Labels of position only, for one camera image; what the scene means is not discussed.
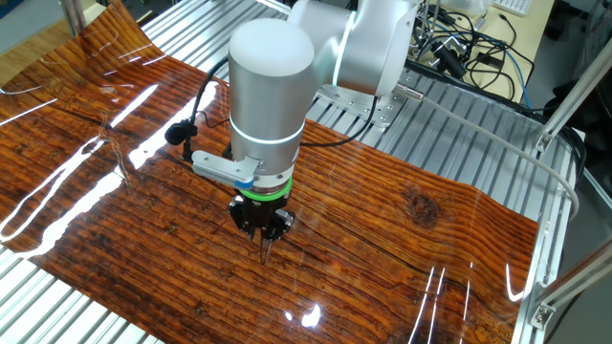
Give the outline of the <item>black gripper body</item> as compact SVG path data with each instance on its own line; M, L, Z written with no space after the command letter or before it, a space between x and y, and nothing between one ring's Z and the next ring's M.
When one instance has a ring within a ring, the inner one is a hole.
M228 213L249 239L254 237L257 229L263 239L279 239L290 230L295 220L295 214L285 209L287 203L285 196L259 201L246 193L237 193L229 203Z

